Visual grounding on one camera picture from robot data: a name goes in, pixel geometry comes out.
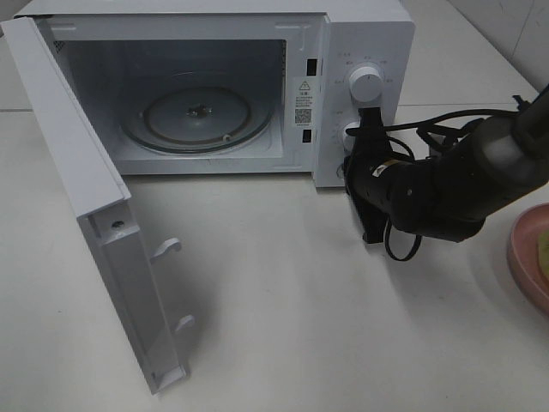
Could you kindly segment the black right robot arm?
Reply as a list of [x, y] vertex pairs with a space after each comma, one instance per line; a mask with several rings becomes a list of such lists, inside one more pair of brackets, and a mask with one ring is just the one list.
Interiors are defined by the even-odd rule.
[[548, 92], [515, 111], [473, 109], [386, 126], [359, 110], [343, 171], [368, 244], [395, 228], [461, 242], [548, 182]]

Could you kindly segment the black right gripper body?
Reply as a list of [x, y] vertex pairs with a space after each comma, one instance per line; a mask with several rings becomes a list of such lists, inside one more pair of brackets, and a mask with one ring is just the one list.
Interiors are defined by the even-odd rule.
[[389, 223], [401, 201], [401, 157], [384, 130], [381, 109], [359, 109], [359, 126], [347, 130], [354, 139], [343, 165], [347, 194], [363, 228], [367, 244], [389, 241]]

